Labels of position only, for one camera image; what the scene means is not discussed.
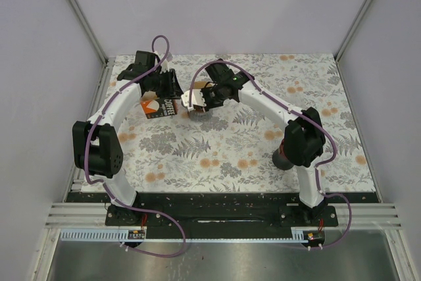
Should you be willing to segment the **grey glass carafe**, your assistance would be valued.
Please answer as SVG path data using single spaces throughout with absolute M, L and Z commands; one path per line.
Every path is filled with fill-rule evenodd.
M 181 114 L 181 117 L 184 119 L 189 119 L 192 122 L 207 122 L 211 119 L 212 113 L 209 112 L 200 112 L 200 111 L 184 111 Z

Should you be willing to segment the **brown paper coffee filter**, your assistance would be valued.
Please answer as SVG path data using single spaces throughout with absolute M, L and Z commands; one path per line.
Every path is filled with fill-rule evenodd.
M 196 81 L 193 83 L 193 89 L 202 89 L 206 87 L 209 83 L 207 81 Z

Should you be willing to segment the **orange coffee filter box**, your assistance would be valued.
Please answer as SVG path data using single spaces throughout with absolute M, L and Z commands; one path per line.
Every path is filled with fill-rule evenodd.
M 142 101 L 141 107 L 147 119 L 162 118 L 178 114 L 175 99 L 154 99 Z

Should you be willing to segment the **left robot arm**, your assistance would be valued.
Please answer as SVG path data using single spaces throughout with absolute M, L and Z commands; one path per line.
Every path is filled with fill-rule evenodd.
M 156 52 L 137 51 L 135 60 L 117 77 L 116 91 L 85 122 L 72 127 L 74 162 L 90 185 L 101 184 L 112 204 L 122 207 L 120 218 L 129 225 L 141 221 L 143 210 L 134 203 L 137 192 L 123 168 L 118 130 L 128 112 L 141 105 L 148 119 L 176 115 L 183 91 L 176 72 Z

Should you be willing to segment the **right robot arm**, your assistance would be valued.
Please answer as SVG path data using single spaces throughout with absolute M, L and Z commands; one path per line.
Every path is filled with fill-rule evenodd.
M 242 103 L 284 130 L 284 138 L 272 156 L 272 162 L 281 170 L 294 168 L 299 183 L 299 199 L 303 206 L 299 217 L 304 224 L 315 225 L 323 217 L 325 204 L 320 181 L 316 174 L 326 143 L 318 111 L 304 110 L 259 86 L 255 77 L 236 64 L 223 61 L 209 62 L 201 67 L 209 75 L 212 85 L 195 89 L 190 87 L 182 95 L 182 104 L 189 111 L 207 112 L 223 106 L 226 100 Z

